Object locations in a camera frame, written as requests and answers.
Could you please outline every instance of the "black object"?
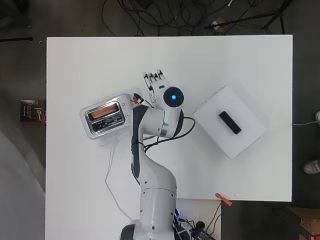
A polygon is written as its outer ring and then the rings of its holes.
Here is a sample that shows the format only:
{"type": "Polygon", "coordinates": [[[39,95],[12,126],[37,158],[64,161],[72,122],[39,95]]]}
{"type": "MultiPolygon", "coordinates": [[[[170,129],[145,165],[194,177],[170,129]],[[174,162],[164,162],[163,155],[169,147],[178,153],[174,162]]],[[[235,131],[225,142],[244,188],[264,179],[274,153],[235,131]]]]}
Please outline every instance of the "black object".
{"type": "Polygon", "coordinates": [[[266,18],[266,17],[272,17],[263,27],[262,29],[265,31],[269,31],[270,25],[277,19],[280,18],[280,23],[281,23],[281,29],[282,29],[282,34],[285,34],[285,29],[284,29],[284,22],[283,22],[283,12],[291,5],[291,3],[294,0],[284,0],[283,4],[276,10],[275,12],[272,13],[265,13],[265,14],[260,14],[260,15],[255,15],[247,18],[242,18],[238,19],[235,21],[229,21],[229,22],[224,22],[224,23],[219,23],[219,24],[211,24],[210,26],[206,26],[205,29],[211,29],[219,26],[227,26],[230,24],[237,24],[241,22],[247,22],[251,21],[254,19],[260,19],[260,18],[266,18]]]}
{"type": "Polygon", "coordinates": [[[0,42],[33,41],[33,37],[0,39],[0,42]]]}
{"type": "Polygon", "coordinates": [[[133,134],[131,139],[131,152],[133,155],[133,176],[137,179],[140,174],[140,157],[139,157],[139,128],[143,116],[148,110],[147,106],[139,105],[133,109],[133,134]]]}
{"type": "Polygon", "coordinates": [[[219,117],[227,124],[227,126],[232,130],[234,134],[241,132],[241,128],[233,121],[226,111],[219,114],[219,117]]]}
{"type": "Polygon", "coordinates": [[[205,224],[202,221],[196,223],[196,227],[192,230],[191,236],[196,240],[215,240],[207,232],[204,231],[205,224]]]}
{"type": "Polygon", "coordinates": [[[180,107],[184,101],[184,96],[179,88],[170,87],[164,92],[163,100],[170,107],[180,107]]]}
{"type": "Polygon", "coordinates": [[[122,229],[120,240],[132,240],[135,224],[127,225],[122,229]]]}
{"type": "Polygon", "coordinates": [[[144,9],[147,9],[153,3],[153,0],[136,0],[136,2],[144,9]]]}
{"type": "Polygon", "coordinates": [[[20,122],[32,124],[46,124],[45,100],[21,100],[20,122]]]}

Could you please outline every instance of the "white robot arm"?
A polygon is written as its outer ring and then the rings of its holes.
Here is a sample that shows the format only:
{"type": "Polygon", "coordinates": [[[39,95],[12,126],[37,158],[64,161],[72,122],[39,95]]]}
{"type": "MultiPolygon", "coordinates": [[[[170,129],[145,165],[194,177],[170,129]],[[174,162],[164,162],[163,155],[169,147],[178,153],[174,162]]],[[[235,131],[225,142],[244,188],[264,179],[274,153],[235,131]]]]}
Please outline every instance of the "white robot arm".
{"type": "Polygon", "coordinates": [[[161,71],[144,74],[149,82],[154,107],[140,105],[133,109],[132,173],[141,186],[140,220],[133,221],[121,233],[120,240],[174,240],[172,222],[176,208],[177,183],[173,174],[151,160],[145,153],[143,135],[172,138],[183,124],[184,101],[179,88],[171,87],[161,71]]]}

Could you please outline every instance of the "white tabletop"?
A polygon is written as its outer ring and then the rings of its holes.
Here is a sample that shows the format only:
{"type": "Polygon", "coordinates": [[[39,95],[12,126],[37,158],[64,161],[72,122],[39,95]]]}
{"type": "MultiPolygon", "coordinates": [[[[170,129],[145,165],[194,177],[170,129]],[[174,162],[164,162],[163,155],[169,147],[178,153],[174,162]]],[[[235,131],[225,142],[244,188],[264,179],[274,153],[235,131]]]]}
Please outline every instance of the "white tabletop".
{"type": "MultiPolygon", "coordinates": [[[[157,69],[184,92],[185,115],[229,85],[267,127],[233,160],[198,126],[184,139],[151,149],[150,156],[176,176],[178,198],[215,199],[220,192],[230,199],[291,200],[291,36],[49,38],[47,239],[116,239],[126,219],[104,185],[110,146],[87,138],[79,112],[125,89],[146,90],[142,72],[157,69]]],[[[130,139],[124,138],[110,184],[135,218],[139,187],[130,162],[130,139]]]]}

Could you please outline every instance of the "dark floor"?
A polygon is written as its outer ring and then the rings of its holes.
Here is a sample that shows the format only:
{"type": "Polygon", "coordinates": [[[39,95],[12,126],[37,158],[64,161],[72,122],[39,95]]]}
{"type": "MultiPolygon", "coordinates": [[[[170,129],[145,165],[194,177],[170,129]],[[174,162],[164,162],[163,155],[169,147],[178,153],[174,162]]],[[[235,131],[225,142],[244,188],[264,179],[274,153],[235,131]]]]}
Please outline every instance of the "dark floor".
{"type": "MultiPolygon", "coordinates": [[[[171,13],[167,2],[164,0],[155,2],[159,5],[164,20],[168,21],[171,13]]],[[[169,2],[175,15],[178,12],[175,2],[178,1],[169,2]]],[[[183,2],[190,8],[190,21],[194,23],[199,17],[197,16],[199,9],[196,5],[192,5],[191,0],[183,2]]],[[[203,0],[202,2],[210,3],[211,1],[203,0]]],[[[208,12],[218,9],[226,2],[228,1],[216,0],[208,12]]],[[[245,17],[253,13],[268,12],[281,3],[282,1],[278,0],[265,0],[258,7],[251,8],[245,17]]],[[[0,98],[7,105],[7,109],[10,109],[9,115],[15,128],[20,129],[24,137],[29,140],[44,166],[45,128],[19,124],[19,100],[45,99],[46,37],[111,36],[101,21],[102,4],[103,0],[35,0],[32,1],[30,8],[31,27],[0,31],[0,38],[33,36],[35,39],[33,42],[0,43],[0,98]]],[[[226,20],[237,19],[246,9],[248,9],[247,0],[234,0],[231,7],[211,15],[206,24],[210,24],[219,16],[226,20]]],[[[319,9],[320,1],[295,0],[284,14],[286,33],[294,36],[293,121],[296,123],[312,121],[314,113],[320,110],[320,101],[317,101],[320,92],[320,71],[317,70],[320,66],[319,9]]],[[[150,12],[161,22],[155,6],[150,7],[150,12]]],[[[127,13],[119,7],[117,1],[106,2],[104,18],[118,36],[137,34],[137,27],[127,13]]],[[[265,31],[256,29],[256,25],[263,25],[267,21],[268,19],[261,19],[250,22],[255,24],[254,26],[248,24],[234,26],[227,35],[266,34],[265,31]]],[[[201,24],[194,31],[191,28],[179,30],[162,27],[160,34],[163,36],[190,35],[191,32],[194,35],[217,34],[213,30],[203,30],[204,23],[201,24]]],[[[143,22],[141,29],[146,36],[158,34],[156,27],[148,26],[143,22]]],[[[273,34],[281,33],[279,20],[270,27],[270,31],[273,34]]],[[[320,174],[308,176],[303,173],[302,166],[320,155],[320,128],[317,125],[294,127],[293,136],[293,202],[290,205],[319,208],[320,174]]],[[[232,208],[224,206],[222,211],[224,240],[298,239],[297,234],[289,231],[285,223],[281,224],[282,220],[274,216],[263,204],[235,202],[232,208]]]]}

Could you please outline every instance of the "power cord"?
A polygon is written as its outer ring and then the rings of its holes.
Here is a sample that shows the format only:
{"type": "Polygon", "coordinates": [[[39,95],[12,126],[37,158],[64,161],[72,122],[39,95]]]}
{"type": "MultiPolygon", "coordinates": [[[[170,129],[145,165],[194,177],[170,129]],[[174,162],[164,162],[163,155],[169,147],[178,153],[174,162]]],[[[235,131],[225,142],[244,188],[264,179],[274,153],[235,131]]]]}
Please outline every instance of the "power cord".
{"type": "Polygon", "coordinates": [[[217,217],[216,221],[214,222],[213,231],[212,231],[212,233],[210,233],[210,235],[214,234],[214,232],[215,232],[215,230],[216,230],[216,224],[217,224],[217,222],[218,222],[218,220],[219,220],[220,217],[221,217],[221,214],[219,214],[219,216],[217,217]]]}
{"type": "Polygon", "coordinates": [[[111,190],[111,188],[109,187],[109,184],[108,184],[108,176],[109,176],[109,173],[110,173],[111,168],[112,168],[113,156],[114,156],[115,149],[117,147],[118,142],[119,142],[118,135],[116,135],[115,140],[113,141],[113,144],[112,144],[112,146],[110,148],[109,164],[108,164],[107,174],[106,174],[106,178],[105,178],[104,182],[105,182],[105,184],[106,184],[106,186],[107,186],[107,188],[108,188],[108,190],[109,190],[109,192],[110,192],[115,204],[117,205],[118,209],[120,210],[120,212],[122,212],[122,214],[125,217],[127,217],[128,220],[132,221],[132,218],[120,207],[116,197],[114,196],[114,194],[113,194],[113,192],[112,192],[112,190],[111,190]]]}
{"type": "Polygon", "coordinates": [[[217,209],[216,209],[216,211],[215,211],[215,213],[214,213],[214,215],[213,215],[213,218],[211,219],[211,221],[210,221],[209,225],[207,226],[207,228],[206,228],[206,232],[208,232],[208,229],[210,228],[210,226],[211,226],[212,222],[214,221],[214,219],[215,219],[215,217],[216,217],[216,215],[217,215],[218,210],[219,210],[219,208],[220,208],[220,207],[221,207],[221,203],[220,203],[220,204],[219,204],[219,206],[217,207],[217,209]]]}
{"type": "Polygon", "coordinates": [[[306,125],[315,124],[315,123],[320,124],[320,121],[313,121],[313,122],[306,122],[306,123],[292,123],[292,125],[293,126],[306,126],[306,125]]]}
{"type": "Polygon", "coordinates": [[[183,137],[187,136],[189,133],[191,133],[191,131],[194,129],[194,126],[196,125],[196,121],[191,117],[184,117],[184,119],[189,119],[189,120],[193,121],[192,127],[186,133],[184,133],[184,134],[182,134],[180,136],[175,136],[175,137],[168,138],[168,139],[163,139],[163,140],[160,140],[160,141],[159,141],[159,138],[157,138],[157,141],[155,143],[151,143],[151,144],[146,145],[144,147],[144,151],[147,152],[151,147],[153,147],[155,145],[158,145],[158,144],[164,143],[164,142],[168,142],[168,141],[172,141],[172,140],[176,140],[176,139],[179,139],[179,138],[183,138],[183,137]]]}
{"type": "Polygon", "coordinates": [[[108,31],[113,35],[113,36],[117,36],[110,28],[109,26],[106,24],[106,22],[104,21],[104,17],[103,17],[103,14],[104,14],[104,6],[106,5],[108,0],[104,0],[103,4],[102,4],[102,8],[101,8],[101,20],[102,20],[102,23],[103,25],[106,27],[106,29],[108,29],[108,31]]]}

